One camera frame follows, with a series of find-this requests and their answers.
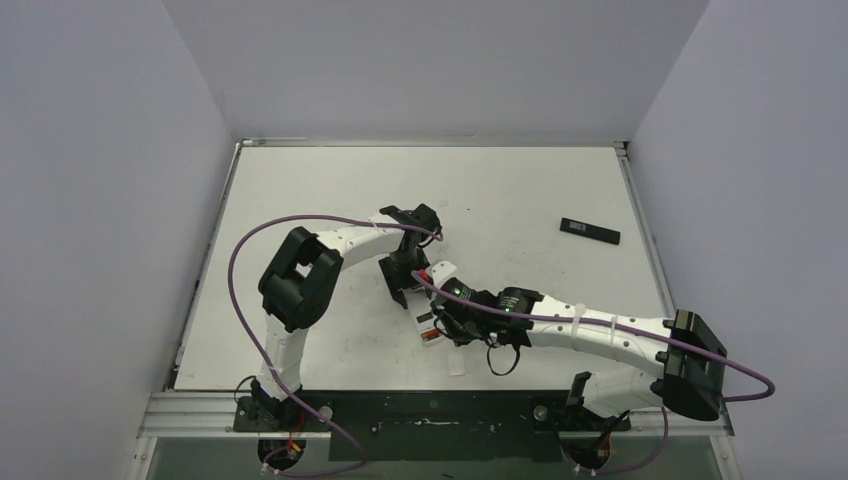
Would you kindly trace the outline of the white battery cover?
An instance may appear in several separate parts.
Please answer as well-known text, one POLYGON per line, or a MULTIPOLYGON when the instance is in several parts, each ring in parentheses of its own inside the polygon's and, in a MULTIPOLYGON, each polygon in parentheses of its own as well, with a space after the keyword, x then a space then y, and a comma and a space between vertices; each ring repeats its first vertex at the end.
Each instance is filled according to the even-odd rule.
POLYGON ((465 357, 461 352, 452 352, 447 358, 448 373, 451 377, 460 377, 466 374, 465 357))

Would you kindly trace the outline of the white red remote control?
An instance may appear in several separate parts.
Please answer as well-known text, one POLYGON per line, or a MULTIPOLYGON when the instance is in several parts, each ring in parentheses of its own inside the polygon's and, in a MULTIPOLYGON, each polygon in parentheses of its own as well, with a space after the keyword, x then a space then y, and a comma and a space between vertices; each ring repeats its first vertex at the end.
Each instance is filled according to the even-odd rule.
POLYGON ((436 317, 432 310, 431 300, 426 291, 424 289, 416 289, 406 291, 404 294, 408 303, 407 312, 412 318, 413 326, 415 327, 415 331, 421 345, 427 348, 444 341, 446 337, 435 325, 436 317), (438 330, 441 333, 442 338, 436 342, 425 345, 422 342, 421 334, 431 330, 438 330))

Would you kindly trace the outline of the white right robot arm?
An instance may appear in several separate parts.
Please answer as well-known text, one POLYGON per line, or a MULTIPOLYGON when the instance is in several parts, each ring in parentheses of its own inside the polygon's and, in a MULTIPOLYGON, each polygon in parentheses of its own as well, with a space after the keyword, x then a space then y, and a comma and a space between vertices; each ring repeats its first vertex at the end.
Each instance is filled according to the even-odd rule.
POLYGON ((457 345, 562 348, 620 363, 616 371, 574 377, 565 414, 577 428, 660 406, 692 420, 720 416, 727 350, 694 312, 621 316, 520 287, 476 291, 455 277, 426 290, 433 313, 457 345))

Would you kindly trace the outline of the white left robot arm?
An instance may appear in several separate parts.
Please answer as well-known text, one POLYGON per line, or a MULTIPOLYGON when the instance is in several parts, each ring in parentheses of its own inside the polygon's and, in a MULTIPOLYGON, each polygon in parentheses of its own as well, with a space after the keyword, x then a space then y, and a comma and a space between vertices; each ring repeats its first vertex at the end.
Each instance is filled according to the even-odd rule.
POLYGON ((249 395, 237 400, 234 430, 322 431, 353 401, 370 399, 365 392, 307 391, 301 379, 310 327, 327 311, 340 274, 361 262, 377 259, 392 300, 411 318, 421 345, 441 342, 427 294, 411 277, 429 276, 424 248, 440 239, 441 230, 437 213, 425 204, 413 210, 387 206, 331 231, 291 230, 258 283, 267 315, 262 368, 249 395))

